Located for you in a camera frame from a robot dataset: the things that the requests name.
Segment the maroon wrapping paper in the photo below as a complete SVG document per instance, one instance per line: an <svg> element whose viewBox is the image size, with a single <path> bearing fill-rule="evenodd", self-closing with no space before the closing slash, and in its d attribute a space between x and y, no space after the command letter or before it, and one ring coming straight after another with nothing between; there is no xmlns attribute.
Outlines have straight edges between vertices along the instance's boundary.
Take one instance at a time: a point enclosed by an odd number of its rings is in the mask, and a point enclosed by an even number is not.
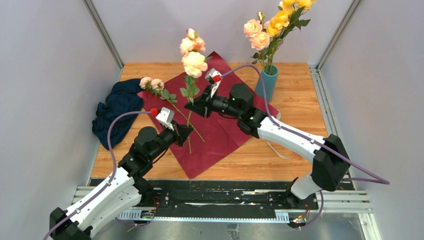
<svg viewBox="0 0 424 240"><path fill-rule="evenodd" d="M226 73L231 69L231 67L217 52L213 51L208 57L211 57L208 61L209 69L215 68L221 73ZM249 91L254 96L254 106L266 112L265 102L262 97L263 92L257 95L254 91L255 87L252 88L250 83L243 81L238 75L236 75L236 73L241 75L241 70L248 69L246 67L226 76L221 82L221 85L218 87L215 96L218 95L228 98L233 85L244 83L249 86ZM165 82L165 88L169 90L171 94L176 94L177 103L175 103L175 105L178 109L180 109L183 115L188 118L189 110L184 108L184 105L187 103L187 99L181 95L179 89L185 86L184 76L186 76L186 74L181 73L168 80ZM137 95L144 100L143 108L145 110L159 110L162 107L166 107L175 111L174 120L180 124L187 123L184 116L176 111L169 102L160 99L159 96L155 96L147 90L141 91ZM196 131L193 131L189 135L191 153L189 151L188 143L184 143L184 146L182 147L173 144L169 148L189 179L194 179L201 175L213 165L226 158L237 149L240 149L249 139L252 138L251 135L247 135L239 129L236 119L222 117L216 112L211 112L209 118L203 118L193 112L190 116L190 122L196 130L198 130L205 142L201 140Z"/></svg>

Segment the peach flower stem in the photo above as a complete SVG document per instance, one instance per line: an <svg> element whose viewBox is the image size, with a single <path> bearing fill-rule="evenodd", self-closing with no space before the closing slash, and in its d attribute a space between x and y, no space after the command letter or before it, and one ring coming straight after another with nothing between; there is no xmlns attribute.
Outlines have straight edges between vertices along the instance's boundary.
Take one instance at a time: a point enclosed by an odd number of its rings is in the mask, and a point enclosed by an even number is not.
<svg viewBox="0 0 424 240"><path fill-rule="evenodd" d="M271 37L267 33L264 35L259 35L262 30L262 26L260 24L260 21L258 20L258 16L256 19L250 19L243 25L243 33L244 35L249 39L251 48L256 50L257 53L255 53L252 58L255 63L260 63L262 67L264 68L267 66L265 63L266 59L268 58L268 47L271 43Z"/></svg>
<svg viewBox="0 0 424 240"><path fill-rule="evenodd" d="M180 92L187 98L189 104L194 103L195 96L200 92L197 79L208 69L208 58L204 56L205 45L205 41L192 28L186 30L186 35L179 45L181 62L186 74L183 77L185 87L181 88Z"/></svg>

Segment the pink yellow flower bunch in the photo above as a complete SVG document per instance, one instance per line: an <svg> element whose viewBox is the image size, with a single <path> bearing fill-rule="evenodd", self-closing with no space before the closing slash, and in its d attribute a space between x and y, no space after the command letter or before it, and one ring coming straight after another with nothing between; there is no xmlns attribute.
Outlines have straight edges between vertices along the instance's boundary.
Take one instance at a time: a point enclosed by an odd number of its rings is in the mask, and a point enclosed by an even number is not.
<svg viewBox="0 0 424 240"><path fill-rule="evenodd" d="M180 88L181 95L187 98L189 104L194 103L194 97L200 92L199 87L196 85L197 79L192 76L184 76L183 77L185 87ZM187 121L189 126L193 126L191 123L191 115L192 111L189 112L188 116L184 115L182 111L176 106L177 95L174 93L170 93L168 89L165 88L165 83L158 78L152 78L149 76L142 77L139 82L139 86L142 90L149 91L155 97L159 97L162 100L170 103L177 112L179 112Z"/></svg>

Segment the teal conical vase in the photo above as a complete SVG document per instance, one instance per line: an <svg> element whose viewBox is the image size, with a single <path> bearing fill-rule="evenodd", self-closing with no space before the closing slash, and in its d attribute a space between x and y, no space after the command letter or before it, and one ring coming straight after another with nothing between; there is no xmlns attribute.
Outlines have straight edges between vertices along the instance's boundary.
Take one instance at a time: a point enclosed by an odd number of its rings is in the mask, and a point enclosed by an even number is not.
<svg viewBox="0 0 424 240"><path fill-rule="evenodd" d="M278 79L279 70L275 65L265 66L255 86L254 92L263 99L266 99L268 103L271 102L274 91L276 88L276 83Z"/></svg>

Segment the yellow flower stem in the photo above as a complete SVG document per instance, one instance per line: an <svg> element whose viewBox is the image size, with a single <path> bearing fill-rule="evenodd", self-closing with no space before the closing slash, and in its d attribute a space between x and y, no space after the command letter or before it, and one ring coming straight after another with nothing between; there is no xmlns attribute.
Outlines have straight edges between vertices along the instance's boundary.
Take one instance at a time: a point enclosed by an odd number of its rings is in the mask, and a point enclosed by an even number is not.
<svg viewBox="0 0 424 240"><path fill-rule="evenodd" d="M310 19L303 19L311 7L316 3L315 0L282 0L279 5L279 11L270 19L266 27L266 32L270 37L270 43L267 47L267 63L263 67L265 73L273 75L273 59L277 50L284 43L285 38L294 30L301 30L310 23Z"/></svg>

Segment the pink flower stem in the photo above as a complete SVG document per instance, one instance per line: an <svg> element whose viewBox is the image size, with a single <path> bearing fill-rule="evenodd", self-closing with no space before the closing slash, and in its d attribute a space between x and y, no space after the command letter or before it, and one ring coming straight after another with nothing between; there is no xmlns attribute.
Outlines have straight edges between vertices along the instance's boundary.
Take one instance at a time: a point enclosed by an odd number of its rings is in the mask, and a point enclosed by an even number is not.
<svg viewBox="0 0 424 240"><path fill-rule="evenodd" d="M276 36L276 35L279 34L278 29L275 28L274 26L272 26L270 28L271 29L271 32L268 32L268 26L274 24L274 21L275 21L275 17L274 16L270 20L265 21L265 14L260 11L260 12L257 13L257 19L259 20L259 22L260 22L260 24L262 26L262 30L261 30L259 36L262 36L262 35L264 35L266 33L269 36L274 37L274 36Z"/></svg>

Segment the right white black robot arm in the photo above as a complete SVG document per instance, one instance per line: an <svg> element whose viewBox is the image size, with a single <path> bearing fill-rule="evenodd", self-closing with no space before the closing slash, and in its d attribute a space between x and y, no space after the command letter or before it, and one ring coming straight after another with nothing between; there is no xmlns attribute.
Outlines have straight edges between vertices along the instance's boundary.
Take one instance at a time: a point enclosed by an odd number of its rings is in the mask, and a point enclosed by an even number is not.
<svg viewBox="0 0 424 240"><path fill-rule="evenodd" d="M237 119L238 128L246 135L277 143L310 161L311 173L295 178L285 191L283 200L292 209L301 207L318 191L335 191L350 167L343 160L348 155L338 136L318 136L282 123L255 106L254 94L244 83L233 85L228 97L213 94L208 85L184 107L204 118L212 112L229 115Z"/></svg>

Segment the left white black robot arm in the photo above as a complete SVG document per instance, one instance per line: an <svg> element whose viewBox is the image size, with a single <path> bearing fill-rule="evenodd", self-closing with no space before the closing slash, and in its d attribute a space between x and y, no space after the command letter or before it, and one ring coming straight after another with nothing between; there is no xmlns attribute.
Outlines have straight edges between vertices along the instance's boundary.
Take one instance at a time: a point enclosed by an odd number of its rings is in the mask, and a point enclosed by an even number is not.
<svg viewBox="0 0 424 240"><path fill-rule="evenodd" d="M154 127L143 127L128 153L101 184L67 209L58 207L51 212L47 235L54 240L90 240L125 210L149 206L154 188L144 176L171 145L183 146L193 130L176 121L160 133Z"/></svg>

